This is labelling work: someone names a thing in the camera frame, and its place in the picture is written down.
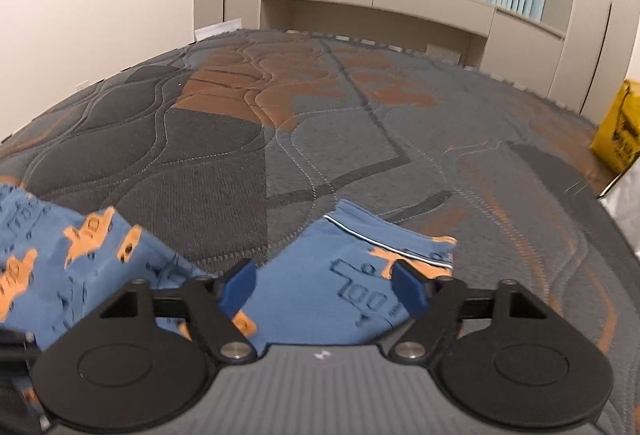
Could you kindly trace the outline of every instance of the white piping trim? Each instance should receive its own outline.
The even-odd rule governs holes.
[[[330,217],[329,215],[323,215],[323,218],[327,219],[330,222],[333,222],[335,225],[340,227],[340,229],[344,229],[347,233],[350,233],[354,237],[357,237],[360,240],[368,241],[369,243],[372,243],[373,245],[376,245],[378,247],[382,247],[383,249],[386,249],[387,251],[391,251],[392,253],[396,253],[396,255],[404,256],[404,258],[411,258],[411,259],[414,259],[414,260],[417,260],[417,261],[423,261],[424,263],[428,263],[430,265],[436,265],[437,267],[442,267],[444,269],[453,269],[453,265],[450,264],[450,263],[446,263],[446,262],[442,262],[442,261],[435,261],[435,260],[432,260],[432,259],[429,259],[429,258],[422,258],[422,257],[417,256],[417,255],[411,255],[410,253],[403,253],[402,251],[399,251],[398,249],[394,249],[393,247],[390,247],[389,245],[385,245],[384,243],[380,243],[379,241],[375,241],[375,240],[372,240],[371,238],[367,238],[364,235],[361,235],[361,234],[357,233],[356,231],[353,231],[352,229],[349,229],[346,225],[340,224],[340,222],[338,222],[333,217]]]

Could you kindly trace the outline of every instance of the yellow paper bag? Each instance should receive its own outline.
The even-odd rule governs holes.
[[[625,171],[640,152],[640,82],[622,83],[591,150],[617,173]]]

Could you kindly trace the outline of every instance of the mattress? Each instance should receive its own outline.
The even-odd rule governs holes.
[[[0,180],[116,206],[207,271],[268,263],[348,199],[458,239],[454,274],[517,279],[605,352],[600,426],[640,417],[640,267],[595,196],[594,126],[473,70],[342,37],[242,30],[147,60],[0,147]]]

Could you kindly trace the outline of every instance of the bed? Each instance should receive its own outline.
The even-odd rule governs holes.
[[[594,126],[526,91],[384,44],[241,30],[92,85],[0,146],[0,181],[116,206],[202,269],[268,263],[348,199],[458,239],[454,274],[523,282],[605,352],[600,420],[640,417],[640,268],[596,200]]]

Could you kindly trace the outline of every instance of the gray ribbed panel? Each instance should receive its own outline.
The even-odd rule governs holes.
[[[272,347],[220,372],[191,411],[143,435],[497,435],[444,399],[427,371],[375,347]],[[597,435],[591,426],[565,432]],[[79,435],[55,428],[51,435]]]

